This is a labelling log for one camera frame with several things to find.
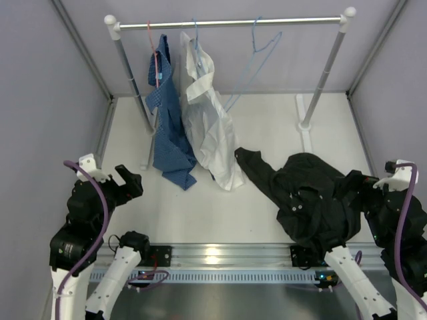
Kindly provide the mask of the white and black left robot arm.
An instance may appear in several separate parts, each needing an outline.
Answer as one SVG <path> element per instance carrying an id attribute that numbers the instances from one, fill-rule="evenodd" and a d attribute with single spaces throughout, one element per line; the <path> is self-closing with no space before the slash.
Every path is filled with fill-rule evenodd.
<path id="1" fill-rule="evenodd" d="M 89 278 L 103 245 L 114 210 L 141 197 L 141 175 L 124 165 L 115 170 L 125 181 L 118 185 L 111 175 L 98 182 L 76 163 L 65 165 L 82 174 L 67 200 L 65 224 L 50 241 L 49 266 L 53 280 L 52 319 L 109 319 L 117 298 L 136 266 L 149 262 L 149 237 L 128 231 L 119 239 L 113 263 L 90 298 Z"/>

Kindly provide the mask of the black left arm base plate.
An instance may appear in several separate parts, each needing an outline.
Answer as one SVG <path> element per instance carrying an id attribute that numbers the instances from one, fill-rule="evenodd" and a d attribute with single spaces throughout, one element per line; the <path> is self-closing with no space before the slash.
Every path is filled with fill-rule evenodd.
<path id="1" fill-rule="evenodd" d="M 169 267 L 171 265 L 172 246 L 151 245 L 149 250 L 143 254 L 139 267 Z"/>

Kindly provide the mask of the black pinstriped shirt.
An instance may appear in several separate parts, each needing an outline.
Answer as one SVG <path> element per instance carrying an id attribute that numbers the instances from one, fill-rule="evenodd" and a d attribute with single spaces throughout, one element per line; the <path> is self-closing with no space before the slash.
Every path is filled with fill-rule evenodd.
<path id="1" fill-rule="evenodd" d="M 312 153 L 296 153 L 274 170 L 259 151 L 240 147 L 236 161 L 249 180 L 277 207 L 276 219 L 297 245 L 324 256 L 361 230 L 361 214 L 336 197 L 344 175 Z"/>

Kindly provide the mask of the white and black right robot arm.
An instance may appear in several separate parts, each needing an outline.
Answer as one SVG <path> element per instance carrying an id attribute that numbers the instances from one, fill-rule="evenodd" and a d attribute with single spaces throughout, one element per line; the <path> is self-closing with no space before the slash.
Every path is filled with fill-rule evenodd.
<path id="1" fill-rule="evenodd" d="M 353 170 L 336 180 L 335 195 L 364 214 L 396 293 L 392 306 L 373 286 L 345 245 L 320 241 L 310 256 L 327 264 L 348 290 L 363 319 L 426 318 L 426 212 L 413 195 L 414 163 L 388 162 L 389 176 L 370 177 Z"/>

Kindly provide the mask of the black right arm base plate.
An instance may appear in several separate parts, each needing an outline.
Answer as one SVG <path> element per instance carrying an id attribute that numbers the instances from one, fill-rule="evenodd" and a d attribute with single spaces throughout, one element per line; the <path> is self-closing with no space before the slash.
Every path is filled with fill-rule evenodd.
<path id="1" fill-rule="evenodd" d="M 318 253 L 315 253 L 311 249 L 301 247 L 299 245 L 290 246 L 290 256 L 292 260 L 292 266 L 298 267 L 302 270 L 307 270 L 312 267 L 326 266 L 326 262 L 320 257 Z"/>

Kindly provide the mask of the light blue wire hanger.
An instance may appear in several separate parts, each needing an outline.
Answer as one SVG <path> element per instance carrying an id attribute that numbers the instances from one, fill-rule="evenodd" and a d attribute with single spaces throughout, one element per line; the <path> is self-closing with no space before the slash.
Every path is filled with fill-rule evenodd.
<path id="1" fill-rule="evenodd" d="M 282 32 L 279 31 L 264 45 L 257 45 L 256 27 L 260 20 L 262 20 L 262 16 L 257 17 L 253 22 L 251 29 L 252 55 L 249 61 L 246 63 L 244 69 L 240 73 L 238 80 L 236 81 L 236 84 L 234 85 L 234 88 L 232 90 L 232 93 L 230 94 L 230 97 L 224 105 L 224 109 L 226 112 L 229 112 L 236 104 L 236 102 L 240 99 L 240 97 L 250 88 L 255 78 L 263 69 L 264 65 L 267 63 L 268 59 L 281 41 Z"/>

